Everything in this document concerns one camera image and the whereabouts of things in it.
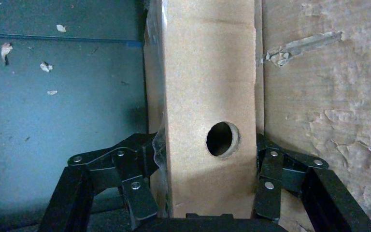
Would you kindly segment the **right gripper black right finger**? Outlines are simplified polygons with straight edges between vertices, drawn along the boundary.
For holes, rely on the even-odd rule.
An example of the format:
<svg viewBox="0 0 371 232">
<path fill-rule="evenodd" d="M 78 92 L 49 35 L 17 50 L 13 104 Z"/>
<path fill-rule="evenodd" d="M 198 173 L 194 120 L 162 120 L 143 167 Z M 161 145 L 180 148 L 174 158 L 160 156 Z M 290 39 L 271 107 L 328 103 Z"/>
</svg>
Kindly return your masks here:
<svg viewBox="0 0 371 232">
<path fill-rule="evenodd" d="M 299 198 L 317 232 L 371 232 L 371 220 L 322 158 L 257 134 L 258 183 L 252 217 L 278 223 L 281 193 Z"/>
</svg>

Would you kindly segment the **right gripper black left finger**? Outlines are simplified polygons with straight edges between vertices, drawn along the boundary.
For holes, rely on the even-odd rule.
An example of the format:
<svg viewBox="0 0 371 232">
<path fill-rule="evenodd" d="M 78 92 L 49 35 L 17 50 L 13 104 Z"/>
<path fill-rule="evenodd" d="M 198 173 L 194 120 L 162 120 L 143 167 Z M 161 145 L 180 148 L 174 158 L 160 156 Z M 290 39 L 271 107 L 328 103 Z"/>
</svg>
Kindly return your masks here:
<svg viewBox="0 0 371 232">
<path fill-rule="evenodd" d="M 145 181 L 158 169 L 155 136 L 135 133 L 112 147 L 70 157 L 38 230 L 87 231 L 94 197 L 110 188 L 118 189 L 133 230 L 156 217 L 158 205 Z"/>
</svg>

